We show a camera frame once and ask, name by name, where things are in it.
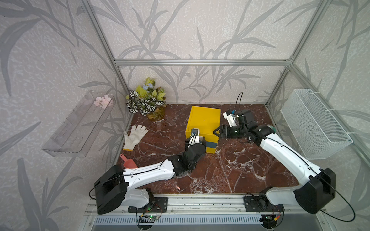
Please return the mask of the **left circuit board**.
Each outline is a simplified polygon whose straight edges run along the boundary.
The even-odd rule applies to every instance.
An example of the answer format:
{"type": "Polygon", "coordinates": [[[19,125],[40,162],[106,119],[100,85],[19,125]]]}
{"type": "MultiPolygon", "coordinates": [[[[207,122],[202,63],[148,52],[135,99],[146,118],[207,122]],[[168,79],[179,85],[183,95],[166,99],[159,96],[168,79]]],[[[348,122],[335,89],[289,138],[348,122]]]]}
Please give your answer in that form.
{"type": "Polygon", "coordinates": [[[138,217],[139,223],[154,223],[161,218],[162,214],[141,214],[138,217]]]}

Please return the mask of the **yellow drawer cabinet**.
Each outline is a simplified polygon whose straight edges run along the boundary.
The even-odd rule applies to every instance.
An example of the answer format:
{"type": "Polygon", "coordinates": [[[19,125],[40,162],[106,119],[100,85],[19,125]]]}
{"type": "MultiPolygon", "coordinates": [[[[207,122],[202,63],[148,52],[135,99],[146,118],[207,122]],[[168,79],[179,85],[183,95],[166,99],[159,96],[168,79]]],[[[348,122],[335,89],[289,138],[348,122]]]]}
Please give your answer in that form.
{"type": "Polygon", "coordinates": [[[186,138],[191,137],[192,129],[199,129],[200,137],[206,140],[206,152],[215,154],[219,137],[214,135],[214,130],[220,126],[220,122],[220,109],[192,106],[185,131],[186,138]]]}

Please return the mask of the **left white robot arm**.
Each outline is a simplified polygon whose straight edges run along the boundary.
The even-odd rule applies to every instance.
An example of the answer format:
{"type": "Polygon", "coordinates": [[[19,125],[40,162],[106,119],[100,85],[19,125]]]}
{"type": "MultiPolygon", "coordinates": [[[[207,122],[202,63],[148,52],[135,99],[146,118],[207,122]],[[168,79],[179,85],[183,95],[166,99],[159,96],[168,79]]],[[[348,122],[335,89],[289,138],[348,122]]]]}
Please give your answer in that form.
{"type": "Polygon", "coordinates": [[[206,154],[206,139],[193,136],[186,139],[186,150],[162,162],[138,168],[114,165],[93,185],[98,215],[110,213],[120,206],[147,208],[154,204],[150,189],[142,186],[158,181],[182,178],[191,173],[206,154]]]}

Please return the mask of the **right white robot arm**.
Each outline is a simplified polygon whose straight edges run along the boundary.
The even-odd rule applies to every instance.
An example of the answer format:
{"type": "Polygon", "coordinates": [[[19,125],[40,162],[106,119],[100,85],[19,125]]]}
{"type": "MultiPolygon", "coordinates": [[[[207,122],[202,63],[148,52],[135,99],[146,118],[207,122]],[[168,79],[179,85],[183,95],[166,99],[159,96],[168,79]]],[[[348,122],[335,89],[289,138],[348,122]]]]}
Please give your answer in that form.
{"type": "Polygon", "coordinates": [[[272,205],[300,206],[310,214],[316,214],[332,201],[336,190],[336,174],[322,169],[305,159],[286,144],[268,125],[258,125],[250,110],[226,111],[227,125],[220,125],[214,135],[221,139],[246,139],[269,152],[298,180],[295,187],[273,187],[263,193],[272,205]]]}

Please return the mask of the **white work glove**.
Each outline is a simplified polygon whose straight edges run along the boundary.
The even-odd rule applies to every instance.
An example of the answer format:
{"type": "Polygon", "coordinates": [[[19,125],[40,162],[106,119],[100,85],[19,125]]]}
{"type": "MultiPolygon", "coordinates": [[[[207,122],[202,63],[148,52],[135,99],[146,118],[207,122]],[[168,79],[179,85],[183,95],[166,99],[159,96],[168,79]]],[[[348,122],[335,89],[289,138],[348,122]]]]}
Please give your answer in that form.
{"type": "Polygon", "coordinates": [[[122,149],[131,152],[147,133],[148,130],[146,129],[145,126],[142,125],[132,126],[130,134],[128,134],[126,131],[123,133],[124,146],[122,149]]]}

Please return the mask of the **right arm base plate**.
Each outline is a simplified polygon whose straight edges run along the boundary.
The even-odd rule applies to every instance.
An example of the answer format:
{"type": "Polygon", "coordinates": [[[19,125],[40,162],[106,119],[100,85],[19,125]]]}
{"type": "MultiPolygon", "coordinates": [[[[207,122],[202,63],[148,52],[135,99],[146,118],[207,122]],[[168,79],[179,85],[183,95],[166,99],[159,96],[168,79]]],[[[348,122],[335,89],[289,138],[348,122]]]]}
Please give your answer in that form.
{"type": "Polygon", "coordinates": [[[253,194],[246,194],[243,197],[244,207],[246,212],[259,212],[259,213],[283,213],[285,208],[283,205],[273,205],[266,197],[256,196],[253,194]]]}

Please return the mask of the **circuit board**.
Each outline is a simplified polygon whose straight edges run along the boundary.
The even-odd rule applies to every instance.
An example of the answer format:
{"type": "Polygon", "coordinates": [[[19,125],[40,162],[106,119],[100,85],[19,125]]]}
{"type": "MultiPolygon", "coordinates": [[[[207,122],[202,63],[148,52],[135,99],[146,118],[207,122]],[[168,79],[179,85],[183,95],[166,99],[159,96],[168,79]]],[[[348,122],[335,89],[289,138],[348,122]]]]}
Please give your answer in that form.
{"type": "Polygon", "coordinates": [[[262,222],[263,225],[273,225],[276,226],[278,223],[278,220],[280,219],[280,215],[262,215],[260,218],[260,222],[262,222]]]}
{"type": "Polygon", "coordinates": [[[138,217],[139,223],[154,223],[161,218],[162,214],[141,214],[138,217]]]}

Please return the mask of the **red plastic scoop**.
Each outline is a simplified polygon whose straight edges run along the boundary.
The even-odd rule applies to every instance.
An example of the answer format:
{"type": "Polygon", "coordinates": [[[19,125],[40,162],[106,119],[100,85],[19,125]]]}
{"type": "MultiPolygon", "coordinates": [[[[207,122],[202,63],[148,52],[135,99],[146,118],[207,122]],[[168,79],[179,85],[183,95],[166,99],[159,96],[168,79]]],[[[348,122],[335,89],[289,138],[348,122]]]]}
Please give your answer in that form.
{"type": "Polygon", "coordinates": [[[123,165],[125,168],[128,168],[128,169],[138,168],[136,163],[131,158],[128,159],[124,154],[120,154],[120,158],[123,160],[124,162],[123,165]]]}

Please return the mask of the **clear acrylic wall shelf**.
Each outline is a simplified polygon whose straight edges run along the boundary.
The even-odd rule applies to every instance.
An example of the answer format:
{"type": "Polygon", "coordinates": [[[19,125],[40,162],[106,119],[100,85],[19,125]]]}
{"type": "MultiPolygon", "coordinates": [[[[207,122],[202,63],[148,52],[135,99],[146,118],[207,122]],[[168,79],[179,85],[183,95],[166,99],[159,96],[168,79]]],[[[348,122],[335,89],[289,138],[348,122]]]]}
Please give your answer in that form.
{"type": "Polygon", "coordinates": [[[115,95],[88,91],[41,149],[53,157],[86,157],[114,106],[115,95]],[[95,106],[104,95],[112,98],[108,107],[95,106]]]}

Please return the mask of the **pink artificial flower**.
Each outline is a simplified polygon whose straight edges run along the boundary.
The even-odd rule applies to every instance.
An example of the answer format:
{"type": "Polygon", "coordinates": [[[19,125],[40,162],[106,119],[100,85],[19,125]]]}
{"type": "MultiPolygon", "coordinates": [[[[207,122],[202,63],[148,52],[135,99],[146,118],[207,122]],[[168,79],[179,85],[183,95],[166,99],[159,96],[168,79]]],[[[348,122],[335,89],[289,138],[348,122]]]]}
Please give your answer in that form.
{"type": "Polygon", "coordinates": [[[103,97],[97,97],[94,101],[95,106],[99,106],[103,109],[106,109],[111,102],[112,98],[109,97],[108,95],[104,95],[103,97]]]}

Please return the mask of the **artificial potted plant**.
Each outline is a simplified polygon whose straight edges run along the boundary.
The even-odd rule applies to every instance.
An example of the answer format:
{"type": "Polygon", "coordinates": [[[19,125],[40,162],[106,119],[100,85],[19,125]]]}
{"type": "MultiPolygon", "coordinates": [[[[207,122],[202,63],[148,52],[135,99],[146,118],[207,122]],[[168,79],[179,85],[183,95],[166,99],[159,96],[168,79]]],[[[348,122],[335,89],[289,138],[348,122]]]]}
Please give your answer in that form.
{"type": "Polygon", "coordinates": [[[166,92],[157,87],[155,79],[147,78],[143,85],[130,90],[126,96],[126,107],[132,114],[141,114],[151,121],[160,121],[165,117],[166,92]]]}

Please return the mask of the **right circuit board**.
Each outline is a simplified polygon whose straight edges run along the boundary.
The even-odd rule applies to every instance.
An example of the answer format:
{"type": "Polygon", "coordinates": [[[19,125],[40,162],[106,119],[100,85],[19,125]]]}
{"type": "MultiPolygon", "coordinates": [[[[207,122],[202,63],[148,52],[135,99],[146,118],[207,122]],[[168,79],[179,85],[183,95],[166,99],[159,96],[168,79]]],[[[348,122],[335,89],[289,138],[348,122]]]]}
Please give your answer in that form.
{"type": "Polygon", "coordinates": [[[273,225],[276,226],[278,223],[278,220],[280,219],[280,215],[262,215],[260,218],[260,222],[262,222],[263,225],[273,225]]]}

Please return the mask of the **aluminium front rail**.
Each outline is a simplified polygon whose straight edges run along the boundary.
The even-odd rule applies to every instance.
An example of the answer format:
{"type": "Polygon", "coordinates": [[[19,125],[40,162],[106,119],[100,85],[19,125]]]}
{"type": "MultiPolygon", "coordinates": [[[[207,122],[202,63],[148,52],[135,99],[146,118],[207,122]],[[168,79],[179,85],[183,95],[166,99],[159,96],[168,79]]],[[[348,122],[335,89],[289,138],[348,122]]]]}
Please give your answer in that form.
{"type": "MultiPolygon", "coordinates": [[[[167,212],[163,215],[215,215],[215,214],[261,214],[257,205],[244,202],[245,194],[155,194],[167,197],[167,212]]],[[[308,214],[299,206],[284,205],[285,214],[308,214]]],[[[90,200],[85,215],[97,215],[96,202],[90,200]]],[[[128,206],[120,206],[108,215],[134,215],[128,206]]]]}

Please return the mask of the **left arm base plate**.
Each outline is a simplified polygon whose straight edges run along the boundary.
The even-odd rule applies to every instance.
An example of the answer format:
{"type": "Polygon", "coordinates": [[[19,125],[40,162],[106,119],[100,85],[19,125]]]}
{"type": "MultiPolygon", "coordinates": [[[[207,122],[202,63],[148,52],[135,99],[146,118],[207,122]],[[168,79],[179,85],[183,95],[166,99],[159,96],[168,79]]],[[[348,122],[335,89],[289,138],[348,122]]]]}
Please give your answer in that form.
{"type": "Polygon", "coordinates": [[[128,207],[129,213],[164,213],[167,212],[168,197],[154,197],[155,201],[150,201],[147,205],[142,208],[128,207]]]}

